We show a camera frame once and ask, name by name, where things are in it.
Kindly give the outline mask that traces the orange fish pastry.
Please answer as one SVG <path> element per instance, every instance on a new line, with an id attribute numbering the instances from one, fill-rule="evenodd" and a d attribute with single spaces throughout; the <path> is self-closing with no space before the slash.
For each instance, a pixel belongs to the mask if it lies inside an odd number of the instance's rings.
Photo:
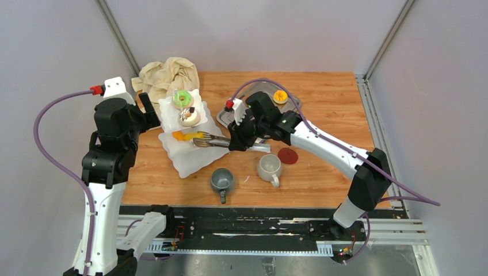
<path id="1" fill-rule="evenodd" d="M 176 131 L 172 133 L 172 136 L 177 140 L 177 141 L 187 141 L 186 134 L 184 134 L 182 131 Z"/>

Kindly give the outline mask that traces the white three-tier dessert stand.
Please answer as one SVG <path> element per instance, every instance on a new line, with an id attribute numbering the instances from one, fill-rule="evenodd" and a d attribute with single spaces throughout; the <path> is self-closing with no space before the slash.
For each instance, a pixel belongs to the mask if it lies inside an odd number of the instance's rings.
<path id="1" fill-rule="evenodd" d="M 225 148 L 201 148 L 194 145 L 192 139 L 197 132 L 221 136 L 222 131 L 214 122 L 207 103 L 201 99 L 198 89 L 190 91 L 189 94 L 193 99 L 192 106 L 195 113 L 200 116 L 200 121 L 192 126 L 181 124 L 180 109 L 173 104 L 173 97 L 169 96 L 158 101 L 163 129 L 158 139 L 180 178 L 190 176 L 229 153 Z"/>

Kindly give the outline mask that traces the yellow cake cube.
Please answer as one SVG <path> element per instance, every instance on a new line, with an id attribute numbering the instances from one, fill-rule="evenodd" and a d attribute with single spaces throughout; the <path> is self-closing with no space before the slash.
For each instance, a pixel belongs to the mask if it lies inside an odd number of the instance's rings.
<path id="1" fill-rule="evenodd" d="M 186 138 L 187 138 L 187 141 L 192 141 L 195 138 L 203 139 L 204 134 L 203 134 L 203 132 L 191 132 L 191 133 L 186 134 Z"/>

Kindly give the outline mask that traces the white chocolate donut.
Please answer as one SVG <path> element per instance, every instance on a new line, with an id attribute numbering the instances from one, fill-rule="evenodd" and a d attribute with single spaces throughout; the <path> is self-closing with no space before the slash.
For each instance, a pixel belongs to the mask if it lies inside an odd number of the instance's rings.
<path id="1" fill-rule="evenodd" d="M 178 123 L 183 127 L 192 127 L 198 124 L 201 120 L 199 111 L 191 106 L 183 108 L 178 114 Z"/>

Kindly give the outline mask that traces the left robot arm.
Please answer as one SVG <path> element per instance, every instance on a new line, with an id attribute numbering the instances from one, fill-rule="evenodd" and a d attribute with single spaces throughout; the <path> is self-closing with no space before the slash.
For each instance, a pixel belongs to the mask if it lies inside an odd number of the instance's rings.
<path id="1" fill-rule="evenodd" d="M 121 199 L 135 164 L 139 136 L 161 124 L 146 93 L 139 94 L 145 111 L 124 98 L 110 98 L 95 107 L 97 130 L 82 159 L 85 222 L 78 256 L 65 275 L 135 275 L 145 248 L 157 235 L 176 231 L 168 205 L 153 205 L 121 243 L 116 240 Z"/>

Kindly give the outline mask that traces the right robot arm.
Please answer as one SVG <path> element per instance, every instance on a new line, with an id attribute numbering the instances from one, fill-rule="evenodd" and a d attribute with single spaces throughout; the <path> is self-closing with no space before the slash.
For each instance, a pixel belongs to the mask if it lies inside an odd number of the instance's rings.
<path id="1" fill-rule="evenodd" d="M 281 141 L 322 158 L 351 179 L 348 195 L 329 223 L 329 232 L 335 239 L 350 235 L 352 224 L 365 212 L 374 210 L 391 186 L 382 150 L 368 151 L 347 144 L 313 126 L 297 110 L 282 113 L 264 92 L 254 93 L 245 101 L 229 99 L 224 109 L 234 114 L 228 125 L 230 151 L 246 151 L 257 138 Z"/>

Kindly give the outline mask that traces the metal tongs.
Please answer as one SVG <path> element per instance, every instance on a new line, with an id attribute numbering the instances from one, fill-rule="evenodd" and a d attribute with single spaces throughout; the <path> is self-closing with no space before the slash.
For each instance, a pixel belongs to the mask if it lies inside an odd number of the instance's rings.
<path id="1" fill-rule="evenodd" d="M 222 147 L 228 148 L 230 145 L 230 138 L 223 136 L 212 135 L 208 132 L 198 131 L 195 133 L 195 137 L 191 139 L 191 142 L 196 147 L 207 148 L 207 147 Z M 254 143 L 253 146 L 244 149 L 244 151 L 257 151 L 271 153 L 271 146 L 269 144 Z"/>

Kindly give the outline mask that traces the green frosted donut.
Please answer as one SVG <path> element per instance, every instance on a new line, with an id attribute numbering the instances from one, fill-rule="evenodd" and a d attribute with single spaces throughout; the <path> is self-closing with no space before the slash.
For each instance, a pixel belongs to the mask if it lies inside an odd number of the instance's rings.
<path id="1" fill-rule="evenodd" d="M 193 96 L 187 90 L 174 90 L 172 96 L 172 104 L 178 109 L 182 110 L 188 108 L 193 104 Z"/>

